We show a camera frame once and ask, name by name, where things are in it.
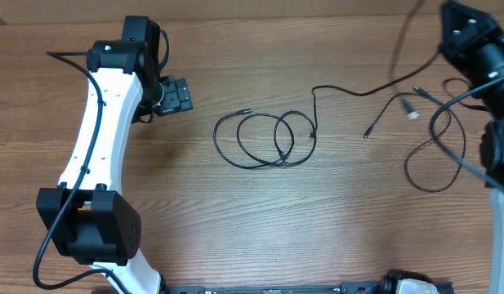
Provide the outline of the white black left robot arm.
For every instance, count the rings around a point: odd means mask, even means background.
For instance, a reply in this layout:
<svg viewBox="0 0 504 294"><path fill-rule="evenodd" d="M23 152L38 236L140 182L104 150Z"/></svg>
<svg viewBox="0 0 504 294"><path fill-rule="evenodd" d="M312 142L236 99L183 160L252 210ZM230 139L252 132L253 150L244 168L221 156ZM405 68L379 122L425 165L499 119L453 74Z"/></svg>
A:
<svg viewBox="0 0 504 294"><path fill-rule="evenodd" d="M47 235L33 263L37 287L56 290L101 274L116 293L169 291L140 249L140 215L124 199L121 184L132 124L193 108L185 80L161 77L167 57L158 50L158 41L137 37L97 41L85 54L85 67L72 61L70 52L49 52L87 76L88 92L74 150L58 185L38 191L36 208ZM44 283L40 268L49 244L90 269Z"/></svg>

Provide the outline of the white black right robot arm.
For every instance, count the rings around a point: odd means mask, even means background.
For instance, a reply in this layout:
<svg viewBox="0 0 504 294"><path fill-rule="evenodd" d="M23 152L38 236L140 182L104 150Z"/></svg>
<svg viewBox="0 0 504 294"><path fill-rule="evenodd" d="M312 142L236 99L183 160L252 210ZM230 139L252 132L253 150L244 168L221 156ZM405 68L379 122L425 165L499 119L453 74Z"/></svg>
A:
<svg viewBox="0 0 504 294"><path fill-rule="evenodd" d="M504 30L489 13L458 1L443 3L440 17L439 52L469 80L471 87L440 104L430 119L429 132L442 151L490 189L493 253L488 290L504 293ZM491 116L479 145L481 168L455 154L435 131L437 118L468 97L481 100Z"/></svg>

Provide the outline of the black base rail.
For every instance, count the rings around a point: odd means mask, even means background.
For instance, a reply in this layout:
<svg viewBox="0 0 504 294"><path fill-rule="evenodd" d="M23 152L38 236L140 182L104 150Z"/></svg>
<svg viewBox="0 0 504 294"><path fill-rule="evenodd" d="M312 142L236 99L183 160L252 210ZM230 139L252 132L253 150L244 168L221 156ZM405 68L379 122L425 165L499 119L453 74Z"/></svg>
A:
<svg viewBox="0 0 504 294"><path fill-rule="evenodd" d="M375 294L379 282L343 282L334 286L299 287L169 287L171 294Z"/></svg>

